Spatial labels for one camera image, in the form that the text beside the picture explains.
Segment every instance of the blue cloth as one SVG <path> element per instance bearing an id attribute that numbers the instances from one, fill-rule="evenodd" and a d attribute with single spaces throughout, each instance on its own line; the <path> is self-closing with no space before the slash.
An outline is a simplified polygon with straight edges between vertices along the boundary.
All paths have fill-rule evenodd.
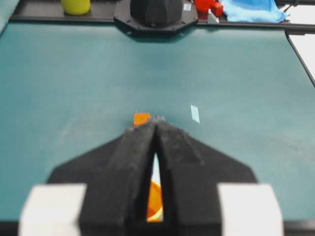
<path id="1" fill-rule="evenodd" d="M 286 18 L 274 0 L 220 0 L 227 20 L 232 22 L 278 23 Z"/>
<path id="2" fill-rule="evenodd" d="M 0 35 L 20 0 L 0 0 Z"/>

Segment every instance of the teal table surface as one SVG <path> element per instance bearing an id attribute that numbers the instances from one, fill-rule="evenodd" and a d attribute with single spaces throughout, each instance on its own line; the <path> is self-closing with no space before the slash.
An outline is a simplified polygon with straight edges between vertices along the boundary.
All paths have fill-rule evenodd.
<path id="1" fill-rule="evenodd" d="M 136 111 L 251 166 L 285 220 L 315 218 L 315 88 L 282 30 L 198 27 L 160 38 L 9 23 L 0 83 L 0 220 L 17 220 L 32 185 L 121 135 Z"/>

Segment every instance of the yellow cup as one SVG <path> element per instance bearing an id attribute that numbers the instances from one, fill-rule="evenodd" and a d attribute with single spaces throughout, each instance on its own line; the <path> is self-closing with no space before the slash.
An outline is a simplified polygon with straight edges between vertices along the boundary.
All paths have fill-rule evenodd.
<path id="1" fill-rule="evenodd" d="M 63 9 L 69 15 L 83 15 L 90 10 L 90 0 L 61 0 Z"/>

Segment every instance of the orange block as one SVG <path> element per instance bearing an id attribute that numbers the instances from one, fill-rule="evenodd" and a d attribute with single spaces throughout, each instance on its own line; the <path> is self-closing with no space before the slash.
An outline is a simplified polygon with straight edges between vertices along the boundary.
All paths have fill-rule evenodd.
<path id="1" fill-rule="evenodd" d="M 135 113 L 133 118 L 133 125 L 142 125 L 150 119 L 150 113 Z"/>

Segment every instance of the orange object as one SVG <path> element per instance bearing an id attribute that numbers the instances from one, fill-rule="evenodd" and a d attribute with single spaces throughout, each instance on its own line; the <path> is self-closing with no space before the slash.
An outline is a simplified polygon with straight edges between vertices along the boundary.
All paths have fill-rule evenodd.
<path id="1" fill-rule="evenodd" d="M 135 113 L 133 118 L 133 125 L 142 125 L 150 119 L 150 113 Z"/>
<path id="2" fill-rule="evenodd" d="M 203 13 L 208 13 L 208 10 L 213 3 L 215 3 L 215 0 L 195 0 L 197 11 Z"/>
<path id="3" fill-rule="evenodd" d="M 216 17 L 219 17 L 223 14 L 223 5 L 219 2 L 215 2 L 211 5 L 211 11 Z"/>
<path id="4" fill-rule="evenodd" d="M 160 222 L 163 217 L 161 186 L 151 180 L 147 222 Z"/>

